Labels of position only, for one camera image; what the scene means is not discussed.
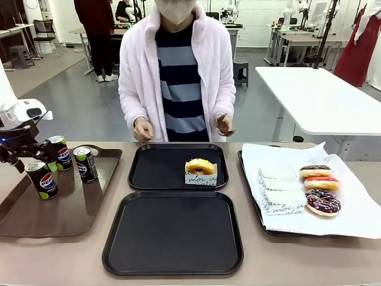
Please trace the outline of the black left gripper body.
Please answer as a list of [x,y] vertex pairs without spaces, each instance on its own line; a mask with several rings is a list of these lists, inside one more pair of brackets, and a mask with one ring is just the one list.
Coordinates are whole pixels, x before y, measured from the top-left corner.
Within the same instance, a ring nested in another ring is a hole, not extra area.
[[36,125],[2,128],[1,163],[16,163],[19,157],[35,157],[39,152],[39,143],[35,140],[38,133]]

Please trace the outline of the person's right hand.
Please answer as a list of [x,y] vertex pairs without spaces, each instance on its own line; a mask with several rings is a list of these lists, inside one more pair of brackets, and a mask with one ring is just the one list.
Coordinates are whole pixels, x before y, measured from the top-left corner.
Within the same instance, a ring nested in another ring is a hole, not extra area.
[[133,134],[138,142],[152,141],[154,138],[153,128],[146,118],[140,116],[133,124]]

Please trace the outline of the person's left hand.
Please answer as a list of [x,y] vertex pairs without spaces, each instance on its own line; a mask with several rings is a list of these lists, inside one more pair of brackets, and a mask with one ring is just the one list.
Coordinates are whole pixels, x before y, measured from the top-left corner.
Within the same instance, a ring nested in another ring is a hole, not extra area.
[[217,132],[221,136],[230,137],[236,131],[233,129],[233,124],[231,118],[227,115],[227,113],[222,114],[217,118]]

